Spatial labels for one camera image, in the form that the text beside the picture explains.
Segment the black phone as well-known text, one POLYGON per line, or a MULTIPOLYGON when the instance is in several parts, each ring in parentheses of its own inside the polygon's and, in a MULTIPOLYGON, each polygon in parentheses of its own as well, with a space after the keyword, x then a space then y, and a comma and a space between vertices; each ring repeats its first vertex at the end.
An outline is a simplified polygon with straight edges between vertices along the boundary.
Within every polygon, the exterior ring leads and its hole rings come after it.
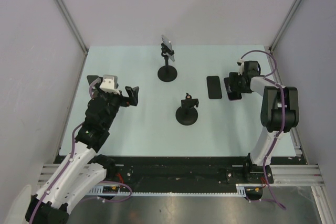
POLYGON ((206 82, 208 98, 211 100, 220 100, 223 95, 219 76, 207 76, 206 82))

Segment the white silver phone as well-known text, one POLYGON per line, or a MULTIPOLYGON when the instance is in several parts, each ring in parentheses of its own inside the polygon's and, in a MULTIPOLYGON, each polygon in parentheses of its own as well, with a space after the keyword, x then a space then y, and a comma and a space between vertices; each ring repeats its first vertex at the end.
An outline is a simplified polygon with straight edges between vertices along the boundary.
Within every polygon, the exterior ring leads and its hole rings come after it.
POLYGON ((162 38, 161 50, 163 56, 167 56, 172 62, 174 62, 175 52, 173 50, 171 41, 165 35, 161 35, 161 38, 162 38))

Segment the black stand holding white phone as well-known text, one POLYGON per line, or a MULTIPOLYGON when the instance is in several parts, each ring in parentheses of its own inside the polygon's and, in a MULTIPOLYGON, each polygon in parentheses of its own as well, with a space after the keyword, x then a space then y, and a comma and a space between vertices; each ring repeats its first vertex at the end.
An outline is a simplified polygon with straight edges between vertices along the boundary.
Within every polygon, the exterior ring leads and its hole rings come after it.
POLYGON ((169 65, 169 58, 167 56, 163 56, 161 51, 161 56, 165 60, 165 65, 162 66, 158 72, 158 78, 163 82, 171 82, 177 78, 177 70, 175 67, 169 65))

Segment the rusty base phone stand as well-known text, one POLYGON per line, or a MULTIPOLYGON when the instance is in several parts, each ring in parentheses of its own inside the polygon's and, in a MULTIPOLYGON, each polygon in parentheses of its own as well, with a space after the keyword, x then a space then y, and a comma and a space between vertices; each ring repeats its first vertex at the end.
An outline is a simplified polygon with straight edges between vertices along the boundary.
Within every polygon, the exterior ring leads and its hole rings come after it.
POLYGON ((87 76, 87 80, 89 83, 89 94, 92 94, 94 86, 101 82, 101 78, 99 76, 89 75, 87 76))

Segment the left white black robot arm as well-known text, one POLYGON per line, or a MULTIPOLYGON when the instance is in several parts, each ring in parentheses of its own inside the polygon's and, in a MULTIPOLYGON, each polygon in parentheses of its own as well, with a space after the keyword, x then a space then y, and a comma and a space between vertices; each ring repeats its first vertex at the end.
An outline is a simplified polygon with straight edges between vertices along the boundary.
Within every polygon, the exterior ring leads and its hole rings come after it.
POLYGON ((85 120, 72 132, 71 150, 47 182, 31 197, 25 219, 29 223, 66 223, 83 197, 100 182, 115 178, 113 159, 98 154, 110 135, 121 107, 137 106, 139 87, 104 91, 95 84, 85 120))

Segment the black stand holding purple phone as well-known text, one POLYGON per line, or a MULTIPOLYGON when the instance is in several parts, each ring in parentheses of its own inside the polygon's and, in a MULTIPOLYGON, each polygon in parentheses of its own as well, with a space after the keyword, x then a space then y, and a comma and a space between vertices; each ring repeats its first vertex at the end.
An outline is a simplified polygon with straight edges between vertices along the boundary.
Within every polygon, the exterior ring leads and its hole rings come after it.
POLYGON ((181 100, 181 106, 176 110, 176 120, 185 126, 194 124, 198 119, 199 100, 193 99, 189 93, 186 93, 185 99, 181 100))

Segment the purple phone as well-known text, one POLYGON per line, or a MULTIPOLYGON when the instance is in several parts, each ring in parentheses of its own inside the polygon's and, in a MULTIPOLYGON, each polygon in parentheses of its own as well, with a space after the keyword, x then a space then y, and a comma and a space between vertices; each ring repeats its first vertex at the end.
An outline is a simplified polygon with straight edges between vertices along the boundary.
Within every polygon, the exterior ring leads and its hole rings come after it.
POLYGON ((242 99, 242 95, 236 91, 232 91, 230 89, 230 85, 229 85, 229 77, 224 78, 224 85, 225 85, 225 89, 226 89, 226 93, 228 96, 228 99, 230 101, 238 101, 242 99))

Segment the right aluminium frame post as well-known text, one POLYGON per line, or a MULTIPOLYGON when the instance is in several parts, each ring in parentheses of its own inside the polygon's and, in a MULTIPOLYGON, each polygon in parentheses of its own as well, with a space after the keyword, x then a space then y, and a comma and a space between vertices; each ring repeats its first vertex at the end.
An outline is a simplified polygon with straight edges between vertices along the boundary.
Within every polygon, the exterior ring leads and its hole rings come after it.
POLYGON ((294 0, 291 4, 283 22, 280 25, 274 39, 272 40, 271 44, 268 47, 268 50, 273 53, 277 48, 280 40, 282 39, 283 35, 285 34, 287 28, 289 27, 291 21, 293 20, 296 12, 298 11, 300 5, 302 4, 303 0, 294 0))

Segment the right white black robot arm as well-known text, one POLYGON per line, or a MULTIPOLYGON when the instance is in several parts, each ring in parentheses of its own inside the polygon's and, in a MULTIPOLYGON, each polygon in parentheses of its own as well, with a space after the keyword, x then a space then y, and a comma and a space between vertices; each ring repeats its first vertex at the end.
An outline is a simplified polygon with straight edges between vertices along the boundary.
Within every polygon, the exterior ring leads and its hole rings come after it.
POLYGON ((258 93, 262 97, 260 121, 262 132, 248 153, 241 169, 243 181, 258 183, 271 173, 272 153, 280 140, 299 122, 298 90, 282 86, 261 75, 258 61, 239 60, 239 71, 230 72, 224 84, 230 101, 242 99, 242 94, 258 93))

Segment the left aluminium frame post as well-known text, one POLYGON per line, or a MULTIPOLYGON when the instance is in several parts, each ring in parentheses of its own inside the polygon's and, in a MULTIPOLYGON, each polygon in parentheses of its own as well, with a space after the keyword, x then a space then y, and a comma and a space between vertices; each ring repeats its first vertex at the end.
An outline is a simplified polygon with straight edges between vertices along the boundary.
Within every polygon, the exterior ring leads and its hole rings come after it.
POLYGON ((73 17, 71 16, 66 3, 64 2, 64 0, 54 0, 58 10, 61 13, 61 16, 63 17, 66 25, 68 26, 70 32, 72 33, 72 35, 74 36, 77 44, 79 45, 79 47, 81 48, 82 52, 87 55, 88 53, 88 47, 86 46, 86 43, 84 42, 84 39, 82 37, 82 35, 79 32, 79 29, 77 27, 77 25, 74 22, 73 17))

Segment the aluminium frame post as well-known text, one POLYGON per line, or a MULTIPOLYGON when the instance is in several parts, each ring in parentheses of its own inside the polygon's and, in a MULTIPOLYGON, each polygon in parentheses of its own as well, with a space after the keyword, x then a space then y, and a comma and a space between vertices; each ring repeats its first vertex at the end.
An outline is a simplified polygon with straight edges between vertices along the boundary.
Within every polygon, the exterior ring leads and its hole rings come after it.
POLYGON ((296 12, 298 11, 300 5, 302 4, 303 0, 294 0, 291 4, 283 22, 280 25, 274 39, 272 40, 271 44, 268 47, 268 50, 273 53, 277 48, 280 40, 282 39, 283 35, 285 34, 287 28, 289 27, 291 21, 293 20, 296 12))
POLYGON ((84 39, 82 37, 82 35, 79 32, 79 29, 77 27, 77 25, 74 22, 73 17, 71 16, 66 3, 64 2, 64 0, 54 0, 58 10, 61 13, 61 16, 63 17, 66 25, 68 26, 70 32, 72 33, 72 35, 74 36, 77 44, 79 45, 79 47, 81 48, 82 52, 87 55, 88 53, 88 47, 86 46, 86 43, 84 42, 84 39))

